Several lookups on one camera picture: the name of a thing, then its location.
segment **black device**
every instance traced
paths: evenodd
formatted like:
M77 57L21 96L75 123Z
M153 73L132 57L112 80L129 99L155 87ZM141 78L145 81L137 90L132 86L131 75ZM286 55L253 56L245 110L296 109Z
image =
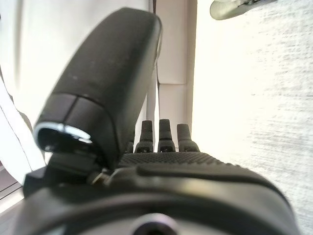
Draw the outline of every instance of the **black device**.
M80 46L34 128L49 164L27 174L15 235L299 235L284 195L262 176L201 153L188 125L137 121L161 22L122 8Z

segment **white wall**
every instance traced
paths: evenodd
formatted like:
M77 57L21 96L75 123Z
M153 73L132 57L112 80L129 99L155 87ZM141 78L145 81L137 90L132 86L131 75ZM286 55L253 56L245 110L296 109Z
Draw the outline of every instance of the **white wall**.
M313 234L313 1L220 22L211 2L198 0L193 140L273 181Z

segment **white surface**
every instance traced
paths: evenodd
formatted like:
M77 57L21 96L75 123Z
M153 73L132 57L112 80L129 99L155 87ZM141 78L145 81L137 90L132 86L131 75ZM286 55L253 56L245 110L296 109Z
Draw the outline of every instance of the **white surface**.
M198 0L193 140L274 182L313 234L313 1L215 21Z
M15 109L0 79L0 161L23 184L25 174L45 165L31 132Z
M159 95L160 119L170 120L172 138L177 148L177 125L186 122L186 86L161 84Z
M2 198L0 200L0 214L21 201L23 198L23 190L21 188L6 196L5 198Z
M157 64L159 82L185 84L187 0L158 0L156 13L163 26L162 50Z

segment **gray metal object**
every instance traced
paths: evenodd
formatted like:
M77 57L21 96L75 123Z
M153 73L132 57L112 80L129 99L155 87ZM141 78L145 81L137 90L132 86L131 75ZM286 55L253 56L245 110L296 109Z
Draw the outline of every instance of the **gray metal object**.
M210 7L211 17L215 20L226 20L277 0L216 0Z

